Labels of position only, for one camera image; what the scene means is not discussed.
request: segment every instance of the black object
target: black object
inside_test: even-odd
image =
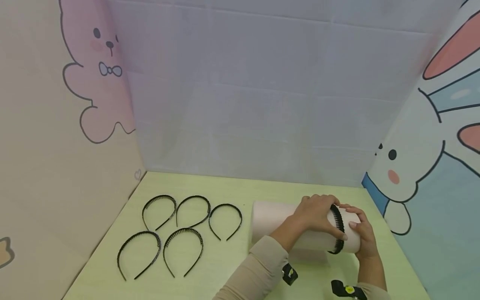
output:
[[[368,300],[361,288],[353,286],[343,286],[340,280],[332,280],[332,292],[338,297],[350,297],[358,300]]]
[[[155,237],[155,239],[156,239],[156,245],[157,245],[157,247],[158,247],[158,251],[157,251],[155,257],[153,258],[152,262],[151,262],[143,271],[141,271],[140,274],[138,274],[138,275],[134,278],[134,280],[137,279],[138,277],[140,277],[141,274],[143,274],[151,265],[153,265],[153,263],[156,261],[158,255],[160,254],[160,249],[162,248],[162,241],[160,240],[160,237],[158,236],[158,234],[156,234],[155,232],[153,232],[153,231],[140,231],[140,232],[135,233],[135,234],[132,235],[131,237],[129,237],[128,240],[126,240],[126,241],[123,243],[123,245],[120,247],[119,253],[117,254],[117,267],[118,267],[118,269],[119,269],[119,271],[120,271],[121,276],[123,277],[123,279],[124,279],[125,281],[127,281],[127,279],[125,278],[125,275],[123,274],[123,272],[122,272],[122,270],[121,270],[121,268],[120,268],[120,254],[121,254],[121,252],[123,251],[123,249],[125,248],[125,246],[126,246],[131,240],[133,240],[134,238],[136,238],[136,237],[138,237],[138,236],[140,236],[140,235],[142,235],[142,234],[150,234],[150,235],[153,235],[153,236]]]
[[[190,233],[195,234],[198,237],[198,240],[200,241],[200,245],[201,245],[202,249],[200,250],[200,254],[198,255],[197,260],[193,263],[193,265],[190,267],[190,269],[188,269],[188,271],[185,273],[185,275],[183,275],[183,277],[185,277],[193,269],[195,264],[198,262],[198,260],[202,256],[202,253],[204,252],[204,239],[202,239],[202,236],[200,235],[200,233],[197,230],[195,230],[191,227],[186,227],[186,228],[180,228],[179,230],[172,233],[168,237],[167,241],[165,242],[165,246],[163,247],[163,261],[165,262],[165,265],[167,266],[167,269],[170,271],[170,274],[172,274],[173,278],[175,278],[175,275],[173,275],[172,270],[170,270],[170,267],[167,264],[167,260],[165,259],[165,249],[168,247],[168,245],[170,244],[170,242],[172,241],[172,239],[174,237],[176,237],[177,235],[179,235],[181,233],[184,233],[184,232],[190,232]]]
[[[143,210],[142,210],[142,220],[144,221],[144,224],[145,224],[145,227],[148,229],[148,226],[147,226],[147,223],[145,222],[145,217],[144,217],[144,214],[145,214],[145,210],[147,210],[147,208],[152,205],[153,202],[157,201],[157,200],[160,200],[160,199],[168,199],[170,201],[173,202],[173,212],[172,214],[168,217],[168,219],[166,219],[165,222],[163,222],[162,224],[160,224],[160,226],[158,226],[155,230],[158,230],[160,227],[162,227],[163,225],[165,225],[165,223],[167,223],[170,219],[172,219],[173,215],[175,214],[175,211],[177,211],[177,202],[175,201],[175,199],[173,199],[172,196],[169,196],[169,195],[159,195],[157,197],[153,197],[152,199],[150,199],[144,206]]]
[[[217,206],[215,206],[214,209],[212,209],[212,212],[210,213],[210,216],[208,217],[208,226],[210,227],[210,230],[213,232],[213,234],[215,234],[216,238],[218,240],[222,240],[216,233],[215,231],[213,230],[212,228],[212,224],[210,223],[210,219],[212,218],[213,216],[213,213],[214,211],[216,211],[217,208],[220,208],[220,207],[232,207],[233,209],[235,209],[237,211],[237,213],[239,213],[239,216],[240,216],[240,224],[239,226],[237,227],[237,229],[235,229],[235,231],[227,238],[227,240],[229,240],[231,237],[233,237],[233,235],[235,233],[237,233],[237,231],[240,229],[240,226],[241,226],[241,223],[243,221],[243,218],[242,218],[242,215],[241,215],[241,211],[238,209],[238,207],[236,207],[235,205],[233,204],[230,204],[230,203],[223,203],[223,204],[219,204]]]
[[[199,225],[199,224],[202,224],[203,222],[205,222],[205,220],[208,219],[208,216],[210,216],[210,208],[211,208],[211,206],[210,206],[210,202],[208,201],[208,199],[205,198],[205,197],[203,197],[203,196],[198,196],[198,195],[196,195],[196,196],[190,196],[190,197],[186,198],[185,200],[183,200],[182,202],[180,202],[179,206],[177,207],[177,215],[175,216],[175,222],[176,222],[176,224],[177,224],[177,227],[179,226],[179,210],[180,210],[180,206],[181,206],[182,204],[184,204],[187,200],[195,199],[195,198],[203,199],[203,200],[207,203],[207,215],[205,216],[205,218],[204,218],[202,221],[200,221],[200,222],[198,222],[198,223],[196,223],[196,224],[193,224],[192,226],[188,226],[188,227],[189,227],[189,228],[193,228],[193,227],[195,227],[195,226],[197,226],[197,225]]]
[[[336,227],[338,229],[340,229],[340,231],[345,233],[345,228],[343,227],[342,214],[338,210],[338,207],[335,204],[332,204],[332,206],[330,206],[330,210],[332,211],[333,216],[335,218]],[[343,249],[343,244],[344,244],[343,240],[338,240],[337,239],[336,242],[335,242],[335,251],[329,251],[328,253],[339,254],[340,251],[342,251],[342,249]]]
[[[290,264],[286,264],[282,268],[282,279],[285,281],[289,286],[293,284],[295,280],[299,277],[297,271]]]

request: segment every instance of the beige sleeve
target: beige sleeve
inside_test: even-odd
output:
[[[357,287],[363,289],[368,300],[391,300],[387,291],[368,283],[359,282]]]
[[[282,268],[288,253],[269,236],[261,238],[247,258],[233,272],[213,300],[262,300],[282,280]],[[367,283],[358,283],[368,300],[390,300],[386,291]]]

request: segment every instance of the light green table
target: light green table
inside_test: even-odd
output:
[[[155,172],[148,172],[143,178],[64,299],[211,299],[247,255],[252,203],[255,200],[297,203],[302,196],[314,193],[336,195],[341,202],[358,206],[366,212],[375,230],[393,299],[429,299],[365,189]],[[191,195],[202,195],[210,200],[212,208],[220,203],[232,203],[241,209],[243,225],[228,242],[225,239],[218,241],[207,222],[197,226],[204,239],[204,253],[185,278],[183,274],[200,250],[196,236],[179,235],[167,248],[167,261],[176,278],[168,272],[161,253],[153,266],[133,280],[156,253],[153,237],[138,237],[122,253],[120,263],[127,277],[125,282],[116,266],[117,252],[128,237],[145,230],[142,208],[159,194],[169,194],[177,203]],[[147,224],[150,227],[159,225],[172,208],[167,201],[156,202],[145,214]],[[205,210],[206,205],[201,201],[185,203],[180,209],[179,225],[192,225],[205,215]],[[212,219],[221,237],[229,236],[237,222],[236,212],[228,209],[219,210]],[[159,229],[162,242],[176,229],[175,218]],[[295,265],[299,279],[291,287],[282,282],[268,299],[337,299],[331,292],[330,281],[340,279],[346,284],[355,284],[358,262],[353,254],[346,253],[329,254],[328,261],[329,265],[324,266]]]

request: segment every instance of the foam cylinder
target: foam cylinder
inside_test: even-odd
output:
[[[296,204],[256,201],[252,208],[251,243],[255,244],[265,235],[272,233],[282,222],[292,215]],[[360,236],[354,232],[348,223],[360,223],[359,217],[343,208],[338,209],[342,215],[343,226],[348,240],[345,241],[342,252],[356,253],[360,248]],[[328,221],[336,226],[333,213],[327,215]],[[328,233],[306,231],[297,241],[294,249],[334,251],[336,238]]]

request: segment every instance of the person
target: person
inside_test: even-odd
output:
[[[327,219],[332,204],[357,214],[360,219],[358,224],[354,222],[349,224],[360,235],[360,250],[355,254],[360,263],[356,286],[364,291],[368,300],[390,300],[375,235],[365,213],[348,204],[340,204],[332,195],[303,197],[291,216],[250,249],[247,258],[233,272],[213,300],[264,299],[281,281],[282,268],[288,262],[288,253],[307,230],[326,232],[337,239],[347,240],[348,237],[332,226]]]

